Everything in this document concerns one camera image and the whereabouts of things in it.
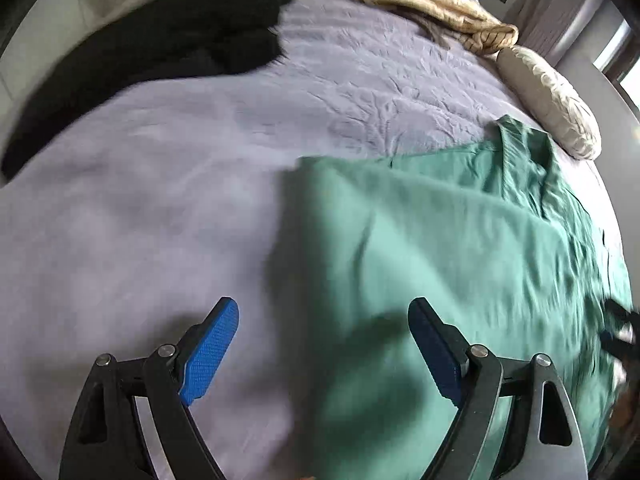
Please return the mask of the green shirt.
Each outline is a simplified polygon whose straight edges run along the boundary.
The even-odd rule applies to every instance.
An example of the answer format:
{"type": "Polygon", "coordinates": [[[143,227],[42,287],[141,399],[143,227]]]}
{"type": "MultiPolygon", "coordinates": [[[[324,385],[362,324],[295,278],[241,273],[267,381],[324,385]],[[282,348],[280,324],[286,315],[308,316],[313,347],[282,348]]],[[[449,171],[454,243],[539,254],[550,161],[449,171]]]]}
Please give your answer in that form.
{"type": "Polygon", "coordinates": [[[630,281],[614,231],[567,182],[547,133],[503,117],[485,140],[437,152],[305,157],[284,188],[280,251],[309,380],[305,474],[424,473],[454,406],[409,332],[420,297],[498,356],[551,356],[596,458],[615,396],[602,304],[630,306],[630,281]]]}

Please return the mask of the lavender quilted bedspread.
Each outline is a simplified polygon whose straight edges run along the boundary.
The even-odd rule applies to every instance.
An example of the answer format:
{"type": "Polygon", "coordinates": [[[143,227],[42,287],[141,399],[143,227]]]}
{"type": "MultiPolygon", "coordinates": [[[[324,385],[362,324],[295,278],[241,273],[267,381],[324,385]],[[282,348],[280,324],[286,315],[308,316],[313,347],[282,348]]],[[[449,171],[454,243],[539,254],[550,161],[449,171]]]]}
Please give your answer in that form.
{"type": "MultiPolygon", "coordinates": [[[[283,58],[137,84],[58,134],[1,191],[1,415],[43,479],[102,353],[147,356],[228,296],[240,326],[193,416],[230,479],[298,479],[309,380],[284,273],[284,178],[305,157],[369,160],[550,134],[492,58],[352,0],[294,0],[283,58]]],[[[567,182],[620,231],[592,162],[567,182]]]]}

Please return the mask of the cream pillow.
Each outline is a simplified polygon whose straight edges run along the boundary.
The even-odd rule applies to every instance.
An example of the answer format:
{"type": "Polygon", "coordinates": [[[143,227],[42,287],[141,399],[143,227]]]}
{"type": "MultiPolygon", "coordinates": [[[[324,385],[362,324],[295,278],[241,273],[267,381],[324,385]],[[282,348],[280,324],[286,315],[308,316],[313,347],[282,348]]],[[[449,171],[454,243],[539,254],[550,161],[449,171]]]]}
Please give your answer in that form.
{"type": "Polygon", "coordinates": [[[602,138],[596,116],[572,84],[526,47],[502,49],[498,71],[529,114],[574,159],[596,160],[602,138]]]}

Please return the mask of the beige knitted blanket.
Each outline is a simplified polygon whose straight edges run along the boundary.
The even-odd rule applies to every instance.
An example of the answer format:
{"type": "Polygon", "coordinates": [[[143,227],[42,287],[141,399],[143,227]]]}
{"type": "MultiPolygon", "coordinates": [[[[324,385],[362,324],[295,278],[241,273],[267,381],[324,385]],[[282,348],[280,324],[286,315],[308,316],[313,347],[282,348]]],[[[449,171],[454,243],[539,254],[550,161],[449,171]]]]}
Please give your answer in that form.
{"type": "Polygon", "coordinates": [[[465,50],[488,56],[518,42],[520,32],[512,24],[499,21],[477,0],[354,0],[395,12],[416,22],[438,44],[447,35],[465,50]]]}

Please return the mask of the black garment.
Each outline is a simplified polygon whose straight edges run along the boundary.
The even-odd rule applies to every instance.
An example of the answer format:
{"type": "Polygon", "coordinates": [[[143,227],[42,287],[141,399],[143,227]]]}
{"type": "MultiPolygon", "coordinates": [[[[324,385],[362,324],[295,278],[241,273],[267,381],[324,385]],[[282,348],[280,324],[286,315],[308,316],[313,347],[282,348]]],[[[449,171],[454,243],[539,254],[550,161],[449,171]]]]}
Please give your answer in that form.
{"type": "Polygon", "coordinates": [[[37,82],[9,128],[12,180],[58,134],[142,81],[237,75],[282,53],[275,30],[292,0],[151,0],[99,28],[37,82]]]}

